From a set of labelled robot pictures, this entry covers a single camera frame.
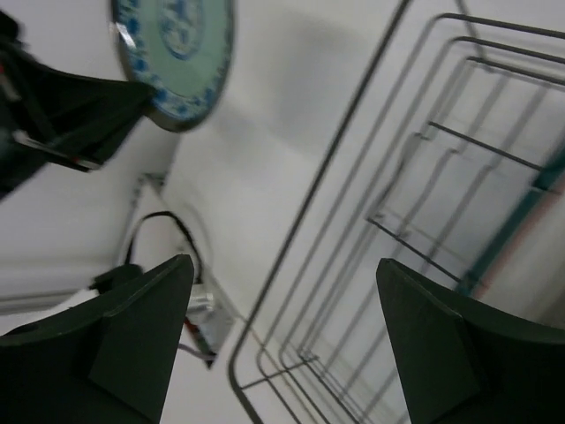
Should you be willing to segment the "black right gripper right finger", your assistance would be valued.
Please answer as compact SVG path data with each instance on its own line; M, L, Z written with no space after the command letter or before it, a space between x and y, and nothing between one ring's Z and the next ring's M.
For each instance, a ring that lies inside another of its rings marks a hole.
M413 423L562 423L564 332L451 291L393 259L376 269Z

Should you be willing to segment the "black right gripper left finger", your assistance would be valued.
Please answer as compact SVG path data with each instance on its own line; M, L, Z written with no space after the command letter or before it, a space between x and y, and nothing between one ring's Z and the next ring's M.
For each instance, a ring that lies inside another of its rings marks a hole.
M187 255L1 337L3 423L157 423L194 269Z

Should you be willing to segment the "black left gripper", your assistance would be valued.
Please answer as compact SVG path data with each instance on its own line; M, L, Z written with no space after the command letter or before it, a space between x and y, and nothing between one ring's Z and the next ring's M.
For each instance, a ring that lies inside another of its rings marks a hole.
M145 83L60 72L27 53L1 13L1 197L49 163L101 168L150 109Z

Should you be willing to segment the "green red rimmed plate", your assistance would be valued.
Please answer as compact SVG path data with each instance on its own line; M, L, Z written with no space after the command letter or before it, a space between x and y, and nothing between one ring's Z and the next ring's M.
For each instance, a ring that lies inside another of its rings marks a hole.
M504 251L510 248L512 241L517 241L517 234L526 219L555 188L563 175L564 147L560 147L549 156L532 180L529 190L494 234L483 253L465 272L462 281L455 288L457 293L472 296L480 287L486 286L487 273L494 271L495 264L501 259Z

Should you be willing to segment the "blue patterned small plate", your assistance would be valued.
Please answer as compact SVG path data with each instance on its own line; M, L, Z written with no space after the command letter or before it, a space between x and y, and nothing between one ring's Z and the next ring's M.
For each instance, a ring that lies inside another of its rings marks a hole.
M154 89L147 113L172 133L202 124L230 75L234 1L111 1L109 27L125 78Z

